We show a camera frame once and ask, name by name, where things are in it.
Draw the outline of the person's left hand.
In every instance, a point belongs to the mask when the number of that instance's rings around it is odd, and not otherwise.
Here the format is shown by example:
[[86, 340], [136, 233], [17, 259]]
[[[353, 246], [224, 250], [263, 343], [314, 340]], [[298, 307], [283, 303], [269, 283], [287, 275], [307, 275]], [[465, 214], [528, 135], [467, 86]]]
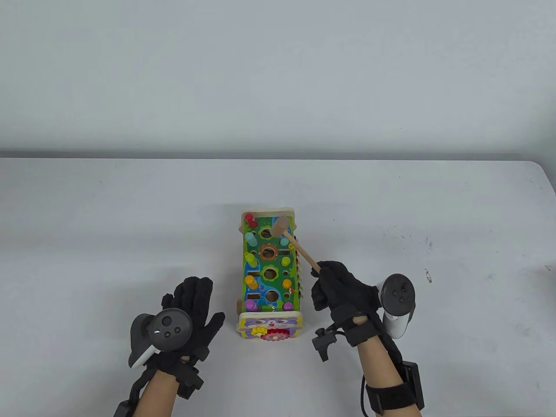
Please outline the person's left hand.
[[223, 312], [217, 312], [207, 320], [213, 286], [208, 277], [188, 277], [175, 288], [173, 294], [165, 294], [161, 301], [164, 309], [178, 308], [186, 312], [192, 321], [192, 332], [185, 344], [151, 356], [146, 366], [174, 376], [179, 384], [178, 395], [183, 399], [189, 399], [195, 390], [200, 389], [196, 387], [200, 378], [193, 378], [199, 373], [195, 365], [206, 360], [211, 341], [224, 325]]

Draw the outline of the person's right hand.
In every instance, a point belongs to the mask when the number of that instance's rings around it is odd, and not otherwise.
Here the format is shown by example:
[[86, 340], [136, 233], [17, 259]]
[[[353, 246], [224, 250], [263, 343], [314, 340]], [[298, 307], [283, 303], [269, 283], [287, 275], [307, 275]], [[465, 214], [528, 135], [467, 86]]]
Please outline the person's right hand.
[[333, 323], [342, 329], [350, 346], [383, 336], [377, 288], [359, 281], [339, 261], [320, 261], [318, 266], [319, 271], [311, 271], [317, 279], [311, 290], [314, 309], [330, 309]]

